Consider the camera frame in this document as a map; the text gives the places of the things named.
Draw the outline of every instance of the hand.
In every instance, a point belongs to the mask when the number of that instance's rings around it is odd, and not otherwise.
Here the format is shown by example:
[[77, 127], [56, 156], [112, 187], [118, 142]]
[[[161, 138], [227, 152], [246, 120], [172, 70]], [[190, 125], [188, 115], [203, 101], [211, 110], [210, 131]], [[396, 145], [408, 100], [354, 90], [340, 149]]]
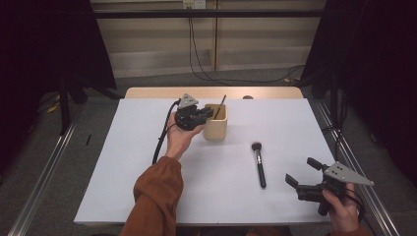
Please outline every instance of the hand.
[[[347, 183], [346, 189], [353, 191], [353, 184]], [[354, 194], [348, 190], [346, 190], [346, 194], [354, 198]], [[340, 199], [329, 190], [323, 190], [323, 196], [333, 206], [328, 213], [335, 232], [347, 233], [359, 228], [358, 208], [353, 201], [344, 198], [341, 202]]]
[[175, 112], [172, 112], [167, 124], [168, 148], [165, 156], [179, 160], [190, 146], [191, 139], [201, 132], [203, 128], [204, 125], [199, 125], [192, 131], [185, 131], [178, 128], [175, 125]]

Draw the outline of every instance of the gray floor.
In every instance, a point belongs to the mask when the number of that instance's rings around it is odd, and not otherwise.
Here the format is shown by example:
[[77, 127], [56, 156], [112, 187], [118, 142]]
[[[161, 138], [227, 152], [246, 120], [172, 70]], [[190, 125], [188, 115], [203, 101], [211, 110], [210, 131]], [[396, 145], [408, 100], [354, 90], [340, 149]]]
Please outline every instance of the gray floor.
[[[256, 83], [225, 82], [233, 86], [290, 86], [292, 83], [284, 81], [265, 84], [260, 82], [279, 79], [286, 73], [287, 70], [274, 69], [209, 74], [216, 79], [257, 81]], [[292, 78], [297, 78], [299, 75], [300, 73], [296, 72]], [[217, 82], [202, 81], [192, 74], [118, 79], [117, 84], [118, 90], [115, 92], [119, 94], [124, 94], [130, 87], [223, 86]], [[302, 91], [305, 97], [310, 98], [318, 122], [324, 127], [326, 124], [321, 120], [314, 105], [315, 100], [310, 95], [310, 88], [302, 88]], [[87, 89], [87, 94], [89, 101], [84, 106], [71, 104], [72, 114], [82, 109], [80, 120], [56, 165], [53, 178], [42, 197], [27, 235], [92, 235], [120, 232], [121, 225], [87, 227], [73, 223], [118, 104], [117, 101], [90, 89]], [[44, 103], [43, 106], [51, 103], [52, 100]], [[0, 186], [0, 235], [9, 233], [59, 139], [59, 109], [47, 113], [42, 108], [40, 107], [41, 111], [27, 141], [3, 175], [3, 183]], [[399, 233], [415, 235], [416, 189], [393, 166], [384, 147], [372, 142], [371, 131], [350, 106], [343, 134], [367, 177], [376, 182], [375, 190], [387, 207]], [[325, 137], [330, 149], [333, 150], [334, 140], [329, 133], [325, 134]], [[367, 218], [377, 230], [377, 234], [384, 235], [370, 212], [367, 213]], [[329, 230], [329, 225], [291, 226], [293, 235], [325, 235]]]

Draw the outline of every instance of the brown sleeve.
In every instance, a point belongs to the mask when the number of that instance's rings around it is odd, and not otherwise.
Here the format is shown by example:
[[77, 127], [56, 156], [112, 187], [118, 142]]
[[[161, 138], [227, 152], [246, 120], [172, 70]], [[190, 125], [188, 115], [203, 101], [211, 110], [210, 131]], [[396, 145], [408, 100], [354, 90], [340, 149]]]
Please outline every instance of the brown sleeve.
[[136, 203], [121, 236], [175, 235], [176, 208], [183, 187], [180, 162], [160, 158], [138, 178], [134, 188]]
[[357, 230], [348, 233], [332, 232], [331, 236], [370, 236], [370, 234], [363, 227], [360, 227]]

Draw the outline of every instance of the brush bristles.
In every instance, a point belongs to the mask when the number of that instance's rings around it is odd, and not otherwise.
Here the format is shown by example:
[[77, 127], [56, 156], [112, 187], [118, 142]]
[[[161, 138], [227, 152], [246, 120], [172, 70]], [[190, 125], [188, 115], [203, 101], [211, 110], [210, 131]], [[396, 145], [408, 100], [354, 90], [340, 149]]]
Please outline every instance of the brush bristles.
[[256, 149], [261, 150], [261, 148], [262, 148], [262, 145], [259, 142], [252, 144], [252, 150], [256, 150]]

